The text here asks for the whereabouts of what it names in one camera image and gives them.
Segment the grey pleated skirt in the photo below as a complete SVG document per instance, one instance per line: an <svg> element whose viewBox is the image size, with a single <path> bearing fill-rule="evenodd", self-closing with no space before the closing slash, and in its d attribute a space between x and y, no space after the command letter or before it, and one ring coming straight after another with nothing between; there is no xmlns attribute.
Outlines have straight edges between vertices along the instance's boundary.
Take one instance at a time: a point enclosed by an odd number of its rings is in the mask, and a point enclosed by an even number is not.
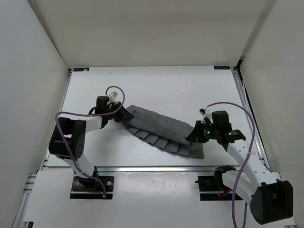
<svg viewBox="0 0 304 228"><path fill-rule="evenodd" d="M134 118L123 126L135 137L167 153L204 159L203 145L186 141L194 129L190 124L135 105L126 110Z"/></svg>

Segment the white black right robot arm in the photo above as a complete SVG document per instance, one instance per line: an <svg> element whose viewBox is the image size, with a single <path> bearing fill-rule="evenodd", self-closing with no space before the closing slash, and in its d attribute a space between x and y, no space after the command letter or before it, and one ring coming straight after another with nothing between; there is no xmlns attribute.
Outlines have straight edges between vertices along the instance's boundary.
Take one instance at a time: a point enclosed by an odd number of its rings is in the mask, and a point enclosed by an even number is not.
<svg viewBox="0 0 304 228"><path fill-rule="evenodd" d="M240 165L217 167L213 184L219 190L229 188L249 206L260 225L293 216L294 191L291 183L280 180L251 152L250 144L240 130L234 130L226 111L200 109L201 121L186 138L189 142L206 143L215 140Z"/></svg>

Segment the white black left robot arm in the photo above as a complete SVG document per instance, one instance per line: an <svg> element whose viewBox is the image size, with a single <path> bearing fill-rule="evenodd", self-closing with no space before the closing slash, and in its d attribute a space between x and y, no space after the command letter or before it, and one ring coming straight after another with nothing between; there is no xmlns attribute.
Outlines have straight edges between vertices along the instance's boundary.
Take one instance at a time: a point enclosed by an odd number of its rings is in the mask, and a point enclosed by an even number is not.
<svg viewBox="0 0 304 228"><path fill-rule="evenodd" d="M123 123L133 118L113 95L99 96L86 120L57 119L48 150L72 168L84 187L89 190L103 188L105 185L99 179L97 168L84 155L86 133L104 128L110 120Z"/></svg>

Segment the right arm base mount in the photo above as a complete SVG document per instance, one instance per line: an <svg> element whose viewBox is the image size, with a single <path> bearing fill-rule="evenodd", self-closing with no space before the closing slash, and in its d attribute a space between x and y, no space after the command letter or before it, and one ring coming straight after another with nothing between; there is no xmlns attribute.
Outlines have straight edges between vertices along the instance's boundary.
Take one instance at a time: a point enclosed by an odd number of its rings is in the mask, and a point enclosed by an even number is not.
<svg viewBox="0 0 304 228"><path fill-rule="evenodd" d="M198 176L195 181L199 185L200 191L215 191L222 190L218 197L226 196L232 192L232 189L223 184L222 175L228 171L235 171L236 168L231 165L225 165L217 167L213 173L213 176Z"/></svg>

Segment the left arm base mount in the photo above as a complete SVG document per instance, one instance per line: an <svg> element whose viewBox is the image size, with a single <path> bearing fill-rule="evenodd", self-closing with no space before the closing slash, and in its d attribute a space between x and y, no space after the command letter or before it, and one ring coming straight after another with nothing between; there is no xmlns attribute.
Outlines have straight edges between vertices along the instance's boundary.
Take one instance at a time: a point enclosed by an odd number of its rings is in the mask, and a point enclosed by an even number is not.
<svg viewBox="0 0 304 228"><path fill-rule="evenodd" d="M75 199L89 199L90 197L93 199L110 198L114 190L114 176L99 175L98 178L104 185L105 194L99 181L74 175L70 197Z"/></svg>

